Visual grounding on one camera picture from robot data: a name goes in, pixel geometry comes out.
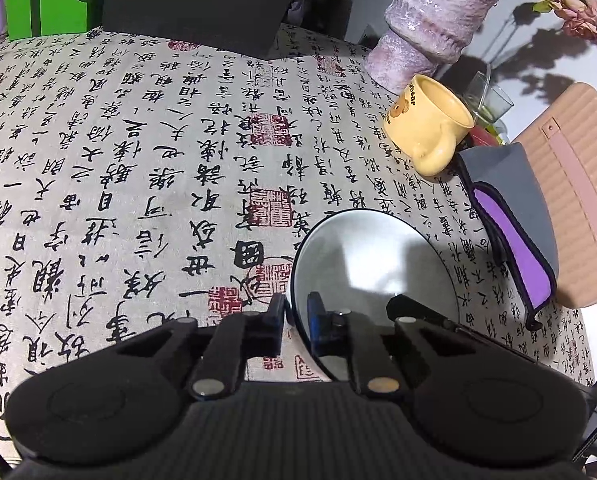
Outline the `white bowl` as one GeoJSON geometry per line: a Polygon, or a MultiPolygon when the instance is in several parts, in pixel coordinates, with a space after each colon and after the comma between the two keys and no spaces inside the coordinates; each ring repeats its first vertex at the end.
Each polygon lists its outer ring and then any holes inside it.
{"type": "Polygon", "coordinates": [[[323,374],[338,382],[349,382],[345,361],[312,354],[310,292],[318,292],[327,311],[370,318],[403,375],[404,391],[401,326],[459,320],[455,286],[439,253],[407,222],[370,209],[340,211],[318,222],[298,248],[288,290],[290,324],[323,374]]]}

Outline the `grey purple pouch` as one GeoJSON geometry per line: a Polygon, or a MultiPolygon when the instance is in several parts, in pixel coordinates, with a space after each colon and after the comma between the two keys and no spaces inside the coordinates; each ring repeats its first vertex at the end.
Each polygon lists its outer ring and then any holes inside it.
{"type": "Polygon", "coordinates": [[[459,152],[456,164],[493,258],[515,282],[525,327],[536,332],[536,315],[556,297],[559,261],[553,222],[527,153],[519,143],[476,146],[459,152]]]}

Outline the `yellow mug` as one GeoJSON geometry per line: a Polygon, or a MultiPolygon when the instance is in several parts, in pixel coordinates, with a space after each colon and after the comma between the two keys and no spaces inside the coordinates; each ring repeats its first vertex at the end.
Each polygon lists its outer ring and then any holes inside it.
{"type": "Polygon", "coordinates": [[[387,111],[383,128],[413,162],[418,174],[434,177],[451,162],[474,127],[463,101],[437,80],[417,74],[387,111]]]}

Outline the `red small box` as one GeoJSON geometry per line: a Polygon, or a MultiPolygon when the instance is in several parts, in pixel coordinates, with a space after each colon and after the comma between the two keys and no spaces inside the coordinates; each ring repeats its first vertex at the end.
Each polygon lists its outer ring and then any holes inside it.
{"type": "Polygon", "coordinates": [[[470,148],[477,146],[501,146],[501,141],[496,134],[492,134],[486,128],[476,125],[469,132],[466,137],[466,142],[470,148]]]}

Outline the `pink small suitcase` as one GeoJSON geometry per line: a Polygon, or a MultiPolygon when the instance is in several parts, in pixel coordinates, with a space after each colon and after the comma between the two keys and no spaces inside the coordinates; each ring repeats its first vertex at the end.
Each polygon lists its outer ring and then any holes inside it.
{"type": "Polygon", "coordinates": [[[576,82],[515,138],[555,231],[557,303],[597,304],[597,90],[576,82]]]}

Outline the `glass cup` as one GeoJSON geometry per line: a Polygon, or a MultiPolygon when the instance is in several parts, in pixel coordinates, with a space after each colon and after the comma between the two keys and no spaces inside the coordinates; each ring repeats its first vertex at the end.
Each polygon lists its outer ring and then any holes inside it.
{"type": "Polygon", "coordinates": [[[495,125],[513,107],[507,93],[482,72],[477,72],[463,91],[463,101],[484,126],[495,125]]]}

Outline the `purple ceramic vase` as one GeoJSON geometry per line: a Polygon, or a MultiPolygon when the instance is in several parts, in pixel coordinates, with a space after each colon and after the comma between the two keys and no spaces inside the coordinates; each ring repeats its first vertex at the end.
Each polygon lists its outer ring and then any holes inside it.
{"type": "Polygon", "coordinates": [[[417,74],[457,62],[498,0],[392,0],[387,31],[367,55],[371,79],[394,94],[417,74]]]}

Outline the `black paper bag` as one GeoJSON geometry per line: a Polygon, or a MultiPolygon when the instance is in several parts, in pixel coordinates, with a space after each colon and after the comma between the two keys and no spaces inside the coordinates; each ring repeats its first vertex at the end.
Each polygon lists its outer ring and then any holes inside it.
{"type": "Polygon", "coordinates": [[[266,58],[292,1],[104,0],[102,28],[266,58]]]}

